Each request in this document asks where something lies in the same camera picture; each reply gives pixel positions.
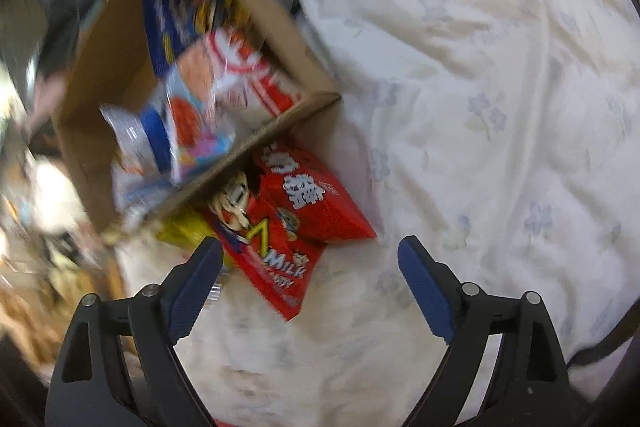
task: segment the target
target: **red package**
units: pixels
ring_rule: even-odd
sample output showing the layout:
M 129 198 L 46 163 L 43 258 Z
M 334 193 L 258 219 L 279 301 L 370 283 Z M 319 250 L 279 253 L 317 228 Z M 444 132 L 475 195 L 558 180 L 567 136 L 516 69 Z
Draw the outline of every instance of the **red package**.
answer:
M 376 237 L 345 188 L 293 137 L 279 139 L 253 158 L 264 172 L 260 197 L 276 209 L 293 235 L 323 243 Z
M 298 315 L 325 245 L 290 233 L 269 203 L 248 196 L 242 172 L 202 213 L 254 287 L 286 320 Z

